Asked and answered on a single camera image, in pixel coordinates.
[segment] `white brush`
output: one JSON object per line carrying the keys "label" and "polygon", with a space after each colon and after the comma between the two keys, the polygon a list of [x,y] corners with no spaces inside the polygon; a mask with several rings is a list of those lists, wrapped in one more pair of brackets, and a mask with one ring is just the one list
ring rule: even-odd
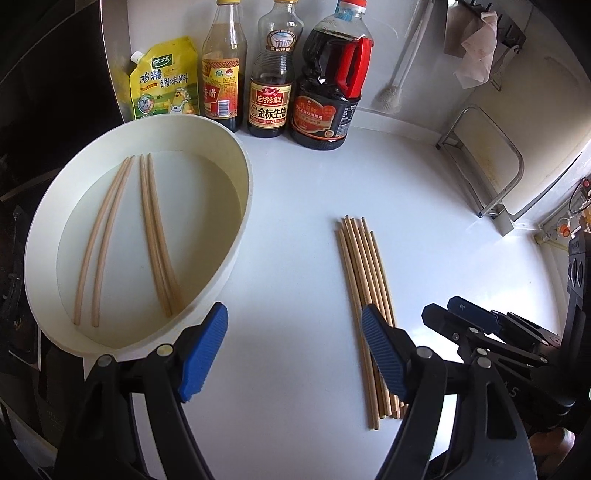
{"label": "white brush", "polygon": [[[428,0],[427,8],[425,9],[423,16],[421,17],[421,22],[417,27],[417,31],[412,37],[408,37],[407,44],[403,47],[402,55],[398,64],[394,69],[394,75],[392,79],[392,83],[386,87],[384,90],[380,92],[378,98],[376,99],[376,103],[378,108],[384,113],[398,113],[401,108],[401,97],[402,97],[402,85],[406,81],[408,74],[410,72],[411,67],[413,66],[413,62],[415,57],[417,56],[417,52],[419,47],[421,46],[421,42],[423,41],[423,37],[425,36],[425,32],[427,31],[427,26],[429,24],[429,19],[431,18],[431,13],[433,12],[433,5],[435,4],[435,0]],[[408,63],[404,68],[402,76],[400,77],[400,81],[396,85],[394,80],[398,73],[398,69],[400,68],[400,64],[402,60],[406,56],[406,50],[410,46],[408,40],[414,40],[414,47],[413,50],[408,58]]]}

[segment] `cartoon chicken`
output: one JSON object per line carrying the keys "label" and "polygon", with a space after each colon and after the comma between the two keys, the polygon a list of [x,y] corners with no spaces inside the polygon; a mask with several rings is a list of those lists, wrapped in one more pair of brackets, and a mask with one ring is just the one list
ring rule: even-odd
{"label": "cartoon chicken", "polygon": [[192,111],[193,108],[191,105],[189,105],[190,99],[191,96],[189,95],[188,91],[182,87],[177,88],[177,90],[174,92],[174,98],[168,107],[168,113],[191,113],[189,110]]}

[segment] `chopstick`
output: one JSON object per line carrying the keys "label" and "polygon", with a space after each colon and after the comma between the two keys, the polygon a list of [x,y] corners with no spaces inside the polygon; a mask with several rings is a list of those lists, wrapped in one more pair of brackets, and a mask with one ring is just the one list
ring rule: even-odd
{"label": "chopstick", "polygon": [[92,326],[98,327],[100,322],[100,294],[102,291],[103,286],[103,274],[105,272],[105,260],[107,257],[107,250],[109,248],[109,240],[111,238],[111,232],[113,231],[113,224],[115,223],[115,217],[117,216],[117,210],[119,208],[119,203],[121,202],[121,197],[123,195],[123,190],[125,189],[125,184],[127,183],[127,179],[129,178],[129,173],[131,172],[131,166],[133,163],[133,157],[126,158],[124,161],[125,166],[123,175],[120,181],[117,184],[115,198],[113,200],[113,204],[111,205],[111,210],[109,211],[109,216],[107,217],[107,224],[105,226],[105,233],[103,234],[103,239],[100,244],[100,251],[99,251],[99,262],[96,267],[96,277],[95,277],[95,290],[94,296],[92,298]]}
{"label": "chopstick", "polygon": [[154,225],[154,213],[152,211],[150,185],[148,183],[148,169],[143,155],[139,157],[139,177],[141,179],[142,188],[144,224],[146,228],[146,236],[148,237],[148,251],[150,253],[150,263],[152,265],[152,275],[154,276],[156,294],[158,295],[158,300],[164,314],[166,317],[170,317],[172,316],[173,311],[170,304],[170,298],[166,291],[164,266],[159,255],[158,240]]}
{"label": "chopstick", "polygon": [[180,313],[184,308],[181,290],[178,286],[177,277],[174,274],[173,266],[170,262],[168,248],[166,245],[166,237],[164,236],[164,228],[162,226],[162,217],[160,216],[160,207],[158,204],[158,192],[156,189],[156,179],[154,175],[154,161],[152,154],[148,154],[148,183],[150,185],[150,200],[152,207],[152,215],[154,218],[154,226],[156,227],[156,240],[158,246],[158,253],[160,254],[161,265],[164,270],[164,286],[169,295],[171,308],[173,313]]}
{"label": "chopstick", "polygon": [[92,227],[92,231],[90,232],[90,237],[88,239],[88,244],[86,245],[86,251],[84,253],[84,258],[82,260],[82,267],[80,269],[80,277],[78,279],[78,289],[76,290],[76,300],[74,302],[74,318],[72,318],[72,322],[74,325],[80,325],[80,318],[82,316],[82,299],[84,296],[84,287],[86,285],[86,276],[88,275],[88,267],[90,265],[90,258],[92,257],[92,251],[95,247],[96,237],[99,234],[100,226],[103,223],[103,218],[105,217],[105,213],[107,208],[113,198],[113,194],[115,190],[119,187],[121,182],[121,177],[125,172],[125,167],[131,161],[129,157],[127,157],[119,167],[117,171],[117,175],[113,179],[113,182],[109,186],[109,190],[105,195],[105,199],[103,200],[102,205],[100,206],[99,213],[96,216],[95,224]]}
{"label": "chopstick", "polygon": [[377,430],[379,429],[379,420],[374,418],[376,410],[379,418],[393,416],[400,419],[404,416],[407,406],[400,402],[396,395],[388,392],[365,341],[361,329],[360,313],[363,307],[373,303],[382,313],[387,324],[396,327],[394,310],[375,235],[369,230],[365,218],[362,218],[358,223],[356,219],[346,216],[337,235],[343,250],[343,260],[355,310],[356,327],[361,340],[363,370],[368,388],[370,426]]}
{"label": "chopstick", "polygon": [[359,296],[359,290],[357,288],[357,283],[355,281],[355,273],[353,272],[353,264],[351,257],[349,255],[349,249],[347,248],[347,242],[345,240],[345,234],[340,229],[337,233],[339,238],[339,245],[341,249],[341,253],[343,255],[343,260],[345,262],[345,270],[347,272],[347,278],[349,280],[349,288],[351,292],[351,302],[353,306],[353,310],[355,311],[355,320],[357,322],[357,333],[358,333],[358,340],[361,346],[362,352],[362,363],[363,363],[363,371],[365,372],[365,381],[366,381],[366,393],[367,393],[367,405],[369,408],[369,420],[370,420],[370,427],[374,430],[379,430],[379,412],[378,412],[378,399],[376,397],[375,391],[375,380],[374,380],[374,369],[372,367],[372,358],[371,353],[369,352],[369,347],[367,342],[365,341],[365,337],[361,331],[361,308],[362,308],[362,300]]}

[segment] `white bowl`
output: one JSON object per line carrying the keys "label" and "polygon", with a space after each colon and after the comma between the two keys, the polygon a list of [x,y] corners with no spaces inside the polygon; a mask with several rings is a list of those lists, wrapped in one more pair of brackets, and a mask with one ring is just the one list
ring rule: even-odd
{"label": "white bowl", "polygon": [[[105,264],[100,325],[90,324],[102,231],[95,243],[80,326],[72,323],[90,231],[121,162],[152,153],[168,250],[187,307],[165,318],[141,207],[138,159],[125,186]],[[106,133],[79,152],[41,201],[27,240],[25,287],[39,327],[67,352],[139,358],[200,323],[236,261],[248,220],[248,156],[230,130],[204,117],[158,115]]]}

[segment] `metal frame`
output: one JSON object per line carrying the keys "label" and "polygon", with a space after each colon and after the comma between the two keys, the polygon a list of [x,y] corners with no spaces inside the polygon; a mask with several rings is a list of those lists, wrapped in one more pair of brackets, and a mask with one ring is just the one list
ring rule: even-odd
{"label": "metal frame", "polygon": [[[456,159],[454,158],[454,156],[447,150],[447,148],[444,148],[446,144],[445,142],[447,141],[447,139],[450,137],[451,134],[454,133],[455,128],[457,127],[458,123],[460,122],[460,120],[463,118],[463,116],[466,114],[466,112],[468,110],[475,110],[477,112],[480,112],[484,118],[486,119],[486,121],[492,125],[492,127],[497,131],[497,133],[501,136],[501,138],[505,141],[505,143],[507,144],[507,146],[512,150],[512,152],[515,154],[515,156],[517,156],[517,161],[519,162],[519,167],[518,167],[518,171],[517,171],[517,175],[515,176],[515,178],[513,178],[509,184],[503,189],[501,190],[501,192],[499,194],[497,194],[496,197],[494,197],[487,205],[483,205],[482,202],[480,201],[480,198],[478,197],[478,195],[476,194],[476,190],[474,189],[474,187],[472,186],[470,180],[468,180],[468,178],[466,177],[466,175],[464,174],[464,172],[462,172],[462,169],[460,168],[460,166],[457,164]],[[499,127],[495,121],[482,109],[480,108],[478,105],[473,105],[470,104],[468,106],[466,106],[464,108],[464,110],[462,110],[462,112],[460,113],[460,115],[456,118],[456,120],[454,121],[452,127],[448,130],[448,132],[443,135],[439,141],[437,142],[436,145],[437,149],[441,150],[445,150],[445,152],[452,158],[452,160],[454,161],[457,169],[459,170],[460,174],[462,175],[464,181],[466,182],[470,193],[472,194],[472,196],[474,197],[474,200],[477,202],[478,205],[481,206],[482,210],[480,210],[480,212],[478,212],[478,216],[480,218],[484,217],[485,215],[488,216],[495,216],[498,213],[493,212],[493,209],[501,204],[501,202],[503,201],[503,199],[507,196],[507,194],[513,190],[517,184],[521,181],[521,179],[523,178],[523,173],[525,170],[525,164],[524,164],[524,160],[523,160],[523,156],[521,155],[520,151],[517,149],[517,147],[515,146],[515,144],[511,141],[511,139],[509,137],[507,137],[506,133],[503,132],[503,130],[501,130],[501,127]]]}

